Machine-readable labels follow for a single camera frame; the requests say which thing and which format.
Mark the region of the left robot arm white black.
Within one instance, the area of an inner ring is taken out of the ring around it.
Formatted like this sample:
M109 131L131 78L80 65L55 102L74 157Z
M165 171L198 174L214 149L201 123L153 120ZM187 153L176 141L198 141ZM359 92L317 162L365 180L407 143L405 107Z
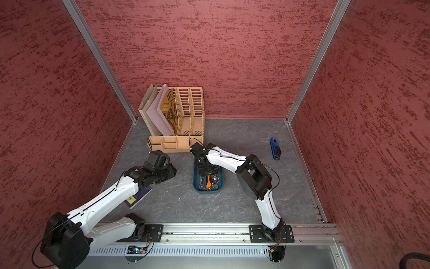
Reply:
M145 220L134 213L107 225L97 224L146 187L165 182L175 175L176 169L169 156L160 150L151 151L141 167L123 172L116 183L89 202L68 214L52 215L40 241L40 253L59 269L75 269L90 253L116 241L152 242L151 233L145 229Z

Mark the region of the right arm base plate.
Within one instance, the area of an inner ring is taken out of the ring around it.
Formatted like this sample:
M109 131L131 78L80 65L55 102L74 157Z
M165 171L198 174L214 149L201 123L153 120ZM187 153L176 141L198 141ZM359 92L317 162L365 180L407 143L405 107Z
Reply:
M250 241L252 243L294 243L291 225L280 223L274 230L264 225L249 225Z

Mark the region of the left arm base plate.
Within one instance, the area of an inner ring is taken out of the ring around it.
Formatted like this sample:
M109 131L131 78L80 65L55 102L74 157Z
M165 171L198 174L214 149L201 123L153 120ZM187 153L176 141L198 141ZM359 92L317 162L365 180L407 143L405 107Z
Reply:
M146 224L142 232L135 235L135 242L161 242L164 226L162 224Z

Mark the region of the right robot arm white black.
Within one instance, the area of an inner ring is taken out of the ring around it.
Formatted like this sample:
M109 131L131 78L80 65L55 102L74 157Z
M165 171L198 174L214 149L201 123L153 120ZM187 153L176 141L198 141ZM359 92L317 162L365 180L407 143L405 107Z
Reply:
M205 174L214 173L219 168L233 172L245 193L255 200L261 214L264 236L274 241L284 226L272 195L272 176L269 166L263 164L256 155L239 156L209 143L203 146L195 142L190 152L197 158Z

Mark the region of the orange handled adjustable wrench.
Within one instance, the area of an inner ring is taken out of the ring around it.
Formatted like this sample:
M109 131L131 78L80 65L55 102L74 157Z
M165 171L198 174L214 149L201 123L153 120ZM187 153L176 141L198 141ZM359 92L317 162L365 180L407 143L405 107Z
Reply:
M210 189L211 187L212 187L211 176L208 175L206 180L206 189Z

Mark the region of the teal plastic storage tray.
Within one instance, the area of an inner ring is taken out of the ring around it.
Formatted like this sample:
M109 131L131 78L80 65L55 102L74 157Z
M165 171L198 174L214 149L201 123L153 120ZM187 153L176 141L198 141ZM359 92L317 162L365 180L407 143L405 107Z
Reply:
M197 158L194 158L193 187L199 194L218 193L224 186L224 172L221 167L208 172Z

